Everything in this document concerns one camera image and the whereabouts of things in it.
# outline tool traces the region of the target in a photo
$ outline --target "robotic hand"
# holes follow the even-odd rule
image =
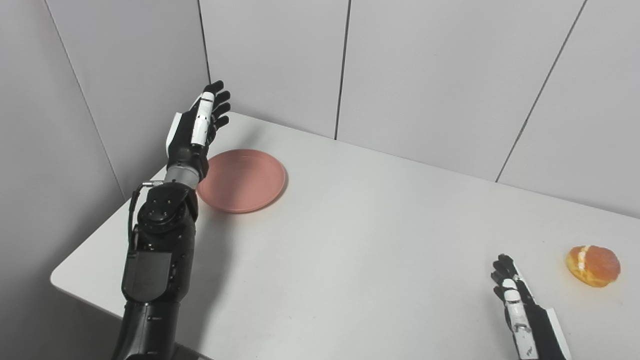
[[[129,249],[122,279],[127,299],[112,360],[169,360],[180,301],[189,290],[198,201],[195,188],[209,169],[207,152],[228,124],[228,91],[207,85],[189,111],[177,113],[167,138],[164,181],[141,184],[129,205]],[[150,187],[132,227],[136,201]]]
[[[509,256],[493,262],[493,292],[504,303],[520,360],[571,360],[556,312],[536,304],[522,274]]]

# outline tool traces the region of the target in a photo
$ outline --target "orange bun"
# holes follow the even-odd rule
[[[569,271],[587,285],[603,288],[620,274],[620,262],[613,251],[591,246],[576,246],[566,256]]]

